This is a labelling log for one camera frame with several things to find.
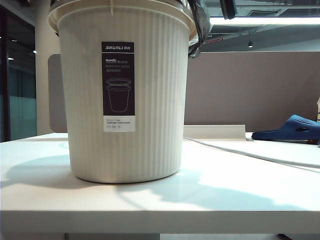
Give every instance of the blue sandal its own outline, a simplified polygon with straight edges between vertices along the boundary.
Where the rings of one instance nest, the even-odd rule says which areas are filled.
[[[319,140],[320,122],[292,115],[278,130],[256,131],[255,140]]]

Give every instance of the table surface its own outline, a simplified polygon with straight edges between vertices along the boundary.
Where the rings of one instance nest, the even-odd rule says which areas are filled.
[[[207,142],[320,164],[320,147],[270,141]],[[48,233],[320,233],[320,171],[185,140],[178,173],[102,184],[70,169],[68,135],[0,144],[1,227]]]

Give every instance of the power cord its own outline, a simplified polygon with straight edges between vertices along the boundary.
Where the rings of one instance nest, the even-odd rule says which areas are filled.
[[[285,160],[279,160],[279,159],[274,159],[271,157],[267,157],[267,156],[261,156],[261,155],[257,155],[257,154],[253,154],[250,152],[246,152],[246,151],[238,151],[238,150],[234,150],[231,148],[226,148],[226,147],[221,147],[221,146],[217,146],[217,145],[212,145],[212,144],[208,144],[202,141],[198,141],[195,140],[193,138],[190,137],[183,137],[184,139],[193,141],[195,143],[210,147],[210,148],[214,148],[217,150],[221,150],[221,151],[225,151],[225,152],[229,152],[229,153],[233,153],[233,154],[240,154],[240,155],[244,155],[247,157],[252,157],[252,158],[256,158],[256,159],[261,159],[261,160],[265,160],[265,161],[269,161],[269,162],[273,162],[276,164],[283,164],[283,165],[294,165],[294,166],[300,166],[300,167],[306,167],[306,168],[315,168],[315,169],[320,169],[320,165],[317,164],[309,164],[309,163],[301,163],[301,162],[295,162],[295,161],[285,161]]]

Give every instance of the ceiling light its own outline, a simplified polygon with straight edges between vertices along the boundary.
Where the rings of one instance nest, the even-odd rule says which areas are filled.
[[[320,17],[211,17],[212,25],[246,26],[246,25],[320,25]]]

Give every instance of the black plastic bag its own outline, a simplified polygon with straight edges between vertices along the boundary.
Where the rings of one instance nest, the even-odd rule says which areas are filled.
[[[200,54],[200,48],[208,37],[210,30],[210,16],[204,0],[187,0],[192,11],[196,31],[198,33],[197,40],[190,41],[189,58],[196,58]]]

